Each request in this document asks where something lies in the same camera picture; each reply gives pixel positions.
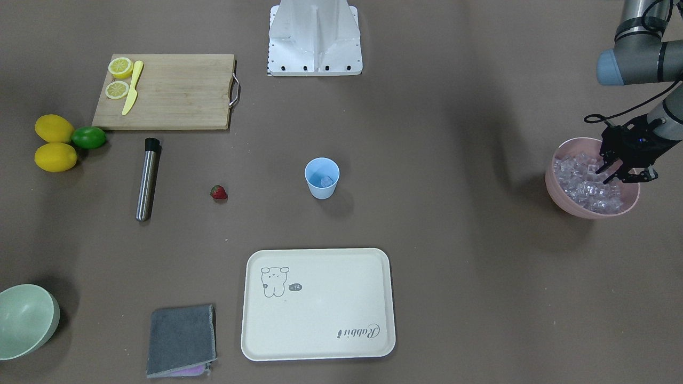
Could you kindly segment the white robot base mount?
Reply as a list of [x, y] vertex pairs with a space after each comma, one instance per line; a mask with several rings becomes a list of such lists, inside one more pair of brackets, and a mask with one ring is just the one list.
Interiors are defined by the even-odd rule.
[[347, 1], [281, 1], [269, 15], [268, 75], [363, 72], [359, 13]]

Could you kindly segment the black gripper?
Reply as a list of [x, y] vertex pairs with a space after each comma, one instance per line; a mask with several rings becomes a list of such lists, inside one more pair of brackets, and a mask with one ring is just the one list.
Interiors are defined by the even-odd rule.
[[[681, 142], [681, 125], [677, 122], [669, 124], [669, 120], [664, 117], [651, 119], [647, 116], [638, 116], [624, 125], [615, 125], [609, 120], [605, 121], [605, 124], [600, 150], [603, 164], [595, 170], [595, 175], [604, 173], [617, 161], [621, 161], [622, 165], [629, 168], [618, 168], [603, 181], [606, 185], [615, 178], [624, 184], [656, 180], [658, 173], [650, 165]], [[638, 173], [632, 173], [630, 168], [643, 169]]]

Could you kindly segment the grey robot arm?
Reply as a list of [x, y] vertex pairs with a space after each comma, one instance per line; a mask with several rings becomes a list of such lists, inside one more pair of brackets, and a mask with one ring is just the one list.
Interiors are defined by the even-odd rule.
[[681, 41], [664, 41], [674, 12], [681, 12], [681, 1], [626, 1], [616, 29], [613, 48], [603, 51], [596, 65], [598, 82], [605, 86], [663, 83], [669, 87], [655, 96], [660, 102], [646, 114], [622, 125], [610, 116], [592, 114], [587, 123], [605, 123], [600, 156], [605, 172], [615, 163], [620, 166], [605, 179], [622, 183], [655, 180], [657, 158], [682, 140]]

